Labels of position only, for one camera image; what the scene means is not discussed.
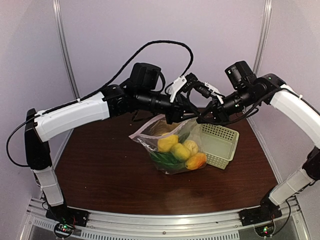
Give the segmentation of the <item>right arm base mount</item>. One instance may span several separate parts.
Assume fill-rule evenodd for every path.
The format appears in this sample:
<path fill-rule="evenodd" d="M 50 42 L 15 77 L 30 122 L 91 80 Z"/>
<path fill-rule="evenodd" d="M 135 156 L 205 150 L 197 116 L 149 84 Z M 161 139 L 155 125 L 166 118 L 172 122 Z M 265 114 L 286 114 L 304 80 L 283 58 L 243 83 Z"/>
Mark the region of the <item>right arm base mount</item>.
<path fill-rule="evenodd" d="M 280 218 L 283 214 L 279 205 L 275 205 L 266 195 L 260 205 L 254 208 L 245 208 L 239 213 L 242 226 L 256 225 Z"/>

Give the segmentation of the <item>yellow lemon toy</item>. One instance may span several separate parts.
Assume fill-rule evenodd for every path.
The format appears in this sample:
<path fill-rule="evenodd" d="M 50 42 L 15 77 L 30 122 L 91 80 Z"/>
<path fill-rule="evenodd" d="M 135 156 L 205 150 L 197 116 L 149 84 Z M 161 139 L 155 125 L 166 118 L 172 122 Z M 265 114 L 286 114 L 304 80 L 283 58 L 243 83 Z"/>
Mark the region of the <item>yellow lemon toy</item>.
<path fill-rule="evenodd" d="M 157 141 L 157 149 L 159 152 L 168 153 L 171 147 L 179 142 L 179 137 L 175 134 L 160 138 Z"/>

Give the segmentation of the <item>pale yellow bumpy fruit toy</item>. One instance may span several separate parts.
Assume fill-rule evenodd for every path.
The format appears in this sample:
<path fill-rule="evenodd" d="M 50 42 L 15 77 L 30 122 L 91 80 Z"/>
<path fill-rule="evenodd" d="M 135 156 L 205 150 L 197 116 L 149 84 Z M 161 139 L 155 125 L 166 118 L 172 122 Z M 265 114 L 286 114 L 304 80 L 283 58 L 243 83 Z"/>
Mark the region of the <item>pale yellow bumpy fruit toy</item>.
<path fill-rule="evenodd" d="M 199 152 L 198 144 L 193 140 L 186 140 L 183 145 L 190 151 L 190 155 L 193 156 Z"/>

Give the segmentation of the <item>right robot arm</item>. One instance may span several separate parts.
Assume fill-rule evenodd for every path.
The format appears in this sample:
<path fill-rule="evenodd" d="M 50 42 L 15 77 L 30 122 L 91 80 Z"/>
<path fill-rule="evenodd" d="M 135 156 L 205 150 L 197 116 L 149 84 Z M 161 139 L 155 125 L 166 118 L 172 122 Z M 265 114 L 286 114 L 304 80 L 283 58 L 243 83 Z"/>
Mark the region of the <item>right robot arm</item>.
<path fill-rule="evenodd" d="M 236 121 L 230 120 L 231 115 L 244 111 L 239 119 L 245 119 L 254 109 L 265 103 L 287 117 L 313 143 L 313 149 L 301 167 L 271 189 L 261 200 L 256 216 L 259 220 L 266 221 L 276 212 L 276 206 L 319 181 L 320 113 L 280 77 L 273 73 L 257 77 L 244 60 L 232 64 L 224 72 L 234 92 L 222 97 L 211 85 L 204 84 L 202 89 L 211 91 L 213 99 L 199 114 L 199 122 L 232 125 Z"/>

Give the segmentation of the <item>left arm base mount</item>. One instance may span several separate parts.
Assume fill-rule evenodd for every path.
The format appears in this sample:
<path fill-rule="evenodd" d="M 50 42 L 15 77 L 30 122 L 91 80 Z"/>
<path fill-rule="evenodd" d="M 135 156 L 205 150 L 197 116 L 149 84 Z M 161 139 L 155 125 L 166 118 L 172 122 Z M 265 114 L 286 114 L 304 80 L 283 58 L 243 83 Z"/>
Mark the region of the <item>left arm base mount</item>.
<path fill-rule="evenodd" d="M 48 219 L 55 220 L 62 224 L 68 224 L 70 226 L 86 227 L 89 212 L 77 208 L 68 207 L 66 202 L 58 206 L 51 206 L 47 203 L 48 209 L 45 216 Z"/>

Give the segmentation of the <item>orange mango toy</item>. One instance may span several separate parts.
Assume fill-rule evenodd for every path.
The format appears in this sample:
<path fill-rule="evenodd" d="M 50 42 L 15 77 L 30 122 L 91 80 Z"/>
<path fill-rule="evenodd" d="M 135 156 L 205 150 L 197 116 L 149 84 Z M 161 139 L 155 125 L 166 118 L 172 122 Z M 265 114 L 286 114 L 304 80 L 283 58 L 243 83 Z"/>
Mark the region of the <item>orange mango toy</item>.
<path fill-rule="evenodd" d="M 202 152 L 198 152 L 196 154 L 194 154 L 193 156 L 191 156 L 186 162 L 185 162 L 185 167 L 188 170 L 197 170 L 199 168 L 202 168 L 203 166 L 205 166 L 207 163 L 207 156 L 202 153 Z"/>

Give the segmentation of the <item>green bok choy toy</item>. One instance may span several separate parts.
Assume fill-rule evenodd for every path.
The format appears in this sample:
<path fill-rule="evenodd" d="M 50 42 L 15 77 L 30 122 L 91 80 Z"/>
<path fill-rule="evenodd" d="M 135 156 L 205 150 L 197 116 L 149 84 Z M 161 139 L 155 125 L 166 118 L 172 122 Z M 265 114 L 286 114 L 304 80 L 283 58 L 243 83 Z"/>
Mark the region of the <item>green bok choy toy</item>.
<path fill-rule="evenodd" d="M 167 136 L 170 136 L 172 134 L 169 134 L 168 132 L 163 133 L 161 135 L 161 138 L 165 138 Z M 187 138 L 189 137 L 190 133 L 184 133 L 181 136 L 178 136 L 178 143 L 183 144 Z M 157 145 L 157 149 L 156 151 L 151 151 L 149 153 L 151 159 L 161 168 L 163 169 L 172 169 L 172 170 L 178 170 L 180 168 L 184 168 L 184 166 L 182 166 L 182 163 L 185 163 L 186 161 L 179 161 L 177 160 L 172 154 L 171 154 L 171 150 L 169 152 L 159 152 L 158 151 L 158 145 Z"/>

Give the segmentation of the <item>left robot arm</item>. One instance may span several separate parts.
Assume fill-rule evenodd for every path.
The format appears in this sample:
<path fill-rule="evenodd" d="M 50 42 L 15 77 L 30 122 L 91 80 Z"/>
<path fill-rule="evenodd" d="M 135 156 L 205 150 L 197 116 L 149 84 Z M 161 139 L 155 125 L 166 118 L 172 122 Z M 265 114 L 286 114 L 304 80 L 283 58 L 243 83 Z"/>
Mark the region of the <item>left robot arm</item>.
<path fill-rule="evenodd" d="M 53 110 L 27 112 L 24 131 L 25 154 L 28 166 L 39 181 L 52 213 L 61 222 L 72 218 L 72 211 L 66 207 L 62 190 L 53 170 L 49 140 L 82 125 L 145 110 L 164 114 L 167 121 L 177 123 L 183 120 L 185 105 L 178 92 L 187 83 L 184 75 L 173 81 L 169 95 L 155 91 L 161 69 L 148 63 L 135 63 L 131 74 L 121 84 L 102 87 L 87 99 L 68 102 Z"/>

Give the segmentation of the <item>green lime toy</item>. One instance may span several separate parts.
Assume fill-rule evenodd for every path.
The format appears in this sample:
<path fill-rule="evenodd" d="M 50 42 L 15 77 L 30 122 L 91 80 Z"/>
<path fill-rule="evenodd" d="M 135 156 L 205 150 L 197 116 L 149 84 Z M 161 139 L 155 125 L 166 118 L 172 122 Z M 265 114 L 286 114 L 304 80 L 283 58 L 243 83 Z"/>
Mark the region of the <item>green lime toy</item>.
<path fill-rule="evenodd" d="M 170 149 L 171 154 L 180 162 L 185 162 L 191 156 L 191 151 L 181 143 L 173 145 Z"/>

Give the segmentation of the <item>clear zip top bag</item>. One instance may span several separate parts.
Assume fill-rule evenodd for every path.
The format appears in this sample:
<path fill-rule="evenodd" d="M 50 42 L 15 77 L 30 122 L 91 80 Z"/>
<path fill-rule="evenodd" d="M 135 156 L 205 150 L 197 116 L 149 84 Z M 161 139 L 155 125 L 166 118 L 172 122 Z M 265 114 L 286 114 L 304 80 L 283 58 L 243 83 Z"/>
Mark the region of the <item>clear zip top bag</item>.
<path fill-rule="evenodd" d="M 194 118 L 168 124 L 165 116 L 160 114 L 129 138 L 147 150 L 157 170 L 174 175 L 207 165 L 201 133 L 202 127 Z"/>

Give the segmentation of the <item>green plastic basket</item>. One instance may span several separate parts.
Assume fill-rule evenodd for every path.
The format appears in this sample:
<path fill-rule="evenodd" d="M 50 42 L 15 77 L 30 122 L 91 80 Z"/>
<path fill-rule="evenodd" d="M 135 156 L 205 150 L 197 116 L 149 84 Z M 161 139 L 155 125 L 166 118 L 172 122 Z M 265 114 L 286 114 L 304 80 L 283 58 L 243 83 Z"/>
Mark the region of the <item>green plastic basket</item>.
<path fill-rule="evenodd" d="M 224 170 L 234 159 L 239 132 L 224 126 L 199 124 L 200 148 L 206 154 L 206 163 Z"/>

